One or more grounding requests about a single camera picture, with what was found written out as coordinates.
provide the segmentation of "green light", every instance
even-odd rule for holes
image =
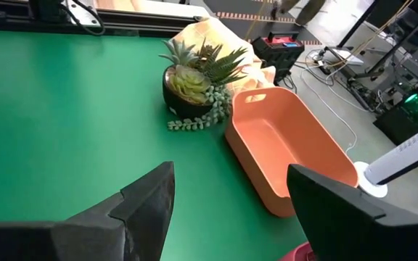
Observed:
[[[412,101],[415,98],[417,98],[417,94],[412,94],[409,98],[406,99],[406,101],[404,101],[404,103],[410,102],[410,101]]]

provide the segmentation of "potted succulent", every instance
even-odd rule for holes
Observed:
[[[197,130],[209,127],[230,113],[231,93],[226,84],[244,78],[237,75],[239,59],[247,50],[240,48],[218,58],[222,45],[205,45],[193,52],[184,41],[164,41],[171,54],[160,54],[172,61],[163,73],[163,96],[167,107],[181,120],[168,122],[168,128]]]

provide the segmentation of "orange plastic basket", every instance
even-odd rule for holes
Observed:
[[[225,137],[264,205],[279,217],[295,214],[287,188],[291,163],[357,186],[353,163],[287,89],[260,88],[235,95]]]

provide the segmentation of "cable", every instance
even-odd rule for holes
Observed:
[[[284,79],[287,79],[290,82],[291,87],[284,81]],[[287,75],[287,77],[285,77],[284,79],[283,79],[283,84],[285,84],[285,86],[288,89],[290,89],[292,92],[294,92],[295,94],[297,94],[298,93],[298,87],[296,87],[295,82],[291,78],[291,75]]]
[[[308,53],[308,55],[306,55],[306,57],[304,58],[304,62],[307,62],[307,58],[309,57],[309,55],[311,55],[313,52],[315,52],[315,51],[320,51],[320,50],[312,50],[312,51],[310,51],[309,53]],[[305,69],[305,70],[307,70],[307,71],[309,71],[310,72],[310,74],[312,74],[312,76],[314,76],[318,81],[320,81],[321,83],[323,83],[323,84],[325,84],[325,85],[327,85],[328,87],[329,87],[329,89],[330,89],[330,91],[332,91],[332,93],[336,96],[336,97],[338,97],[338,98],[340,98],[340,99],[342,99],[344,102],[346,102],[347,104],[349,104],[349,105],[351,105],[352,107],[355,107],[356,109],[358,109],[358,110],[360,110],[360,111],[362,111],[362,112],[368,112],[368,110],[366,110],[366,109],[363,109],[363,108],[360,108],[359,106],[357,106],[357,105],[355,105],[354,103],[352,103],[352,102],[350,102],[350,101],[348,101],[347,99],[345,99],[345,98],[343,98],[341,95],[339,95],[339,94],[337,94],[336,92],[335,92],[335,90],[333,90],[332,89],[332,87],[333,87],[333,85],[335,84],[335,82],[333,81],[333,78],[331,78],[332,80],[331,80],[331,83],[328,83],[328,79],[329,79],[329,77],[326,77],[325,79],[322,79],[322,78],[320,78],[318,75],[316,75],[314,72],[312,72],[312,68],[315,68],[315,67],[321,67],[321,65],[317,65],[317,66],[313,66],[313,67],[309,67],[308,65],[306,65],[307,66],[307,68]]]
[[[262,1],[262,5],[261,5],[261,8],[259,9],[258,15],[257,15],[257,16],[256,16],[256,18],[254,19],[254,21],[251,23],[250,28],[249,28],[249,29],[247,29],[247,32],[246,32],[246,35],[245,35],[245,41],[247,41],[247,37],[250,35],[251,30],[253,29],[254,25],[255,25],[255,24],[256,24],[256,22],[258,21],[258,18],[259,18],[259,17],[261,17],[261,13],[262,13],[262,11],[263,11],[263,9],[264,9],[264,7],[265,7],[266,3],[267,3],[267,0],[263,0],[263,1]]]
[[[351,131],[351,133],[354,135],[354,142],[345,150],[345,154],[346,155],[348,155],[348,152],[350,151],[350,150],[352,150],[355,146],[356,146],[356,144],[357,144],[357,134],[354,132],[354,130],[352,129],[352,127],[350,127],[349,126],[349,124],[344,120],[344,119],[342,119],[329,105],[328,105],[328,103],[326,103],[325,102],[325,100],[323,100],[322,99],[322,97],[320,97],[320,95],[316,92],[316,90],[314,90],[314,88],[312,88],[309,84],[308,84],[308,82],[306,81],[306,79],[304,78],[304,72],[306,71],[306,70],[310,70],[310,69],[312,69],[312,68],[317,68],[317,67],[320,67],[321,65],[317,65],[317,66],[313,66],[313,67],[310,67],[310,68],[305,68],[305,69],[302,69],[301,70],[301,74],[300,74],[300,78],[301,78],[301,80],[303,80],[303,82],[305,83],[305,85],[306,86],[308,86],[308,88],[310,88],[310,90],[312,91],[312,92],[314,92],[316,95],[317,95],[317,97],[322,101],[322,103],[330,110],[330,112],[332,112],[337,118],[338,118],[338,120],[340,120],[344,125],[346,125],[346,127],[348,127],[348,129]]]
[[[88,8],[85,4],[83,4],[79,0],[72,0],[72,1],[74,3],[76,3],[78,6],[80,6],[81,8],[85,9],[85,11],[90,13],[94,17],[94,19],[96,19],[98,21],[99,26],[101,27],[101,31],[94,32],[94,31],[90,30],[89,28],[87,28],[85,25],[82,25],[81,22],[77,19],[77,17],[75,17],[75,15],[65,5],[60,4],[59,8],[64,10],[65,12],[67,12],[69,14],[69,16],[72,18],[72,20],[76,23],[76,25],[78,25],[79,27],[84,29],[87,33],[89,33],[93,36],[102,36],[105,33],[106,28],[105,28],[105,24],[102,22],[101,17],[99,17],[99,15],[97,13],[95,13],[92,9]]]
[[[311,69],[312,67],[310,67],[310,66],[309,66],[310,62],[308,62],[308,61],[307,61],[307,59],[308,59],[308,57],[309,57],[309,56],[310,56],[313,52],[315,52],[315,51],[320,51],[320,50],[318,50],[318,49],[312,50],[312,51],[310,51],[309,53],[307,53],[306,57],[304,58],[304,64],[306,65],[306,67],[307,67],[308,69]],[[327,80],[326,80],[325,78],[322,78],[322,77],[318,76],[318,75],[317,75],[316,73],[314,73],[312,70],[307,70],[307,71],[308,71],[308,73],[312,74],[312,76],[314,76],[314,77],[315,77],[315,79],[317,79],[319,82],[321,82],[321,83],[325,84],[326,86],[333,86],[333,85],[335,84],[335,82],[334,82],[333,78],[332,78],[331,83],[328,83],[328,82],[327,82]]]
[[[293,66],[296,66],[296,67],[301,68],[301,69],[305,69],[305,67],[302,67],[301,65],[294,64]]]
[[[361,52],[362,50],[364,50],[389,24],[391,24],[398,16],[400,13],[402,13],[404,10],[406,10],[406,8],[412,4],[414,0],[406,0],[404,2],[404,4],[399,8],[399,10],[385,23],[383,24],[380,28],[378,28],[378,30],[376,32],[374,32],[374,35],[367,39],[365,42],[361,43],[358,47],[356,47],[350,54],[348,57],[346,57],[345,59],[341,59],[340,61],[334,63],[331,66],[338,66],[342,63],[344,63],[344,65],[342,67],[340,67],[338,70],[334,71],[332,74],[327,76],[327,80],[332,77],[333,74],[337,73],[338,71],[340,71],[341,69],[344,68],[344,66],[347,65],[348,63],[348,59],[351,58],[353,55]]]

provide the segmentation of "green table surface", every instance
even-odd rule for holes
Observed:
[[[263,207],[224,126],[169,132],[157,38],[0,32],[0,220],[64,220],[174,161],[162,260],[277,260],[306,238]]]

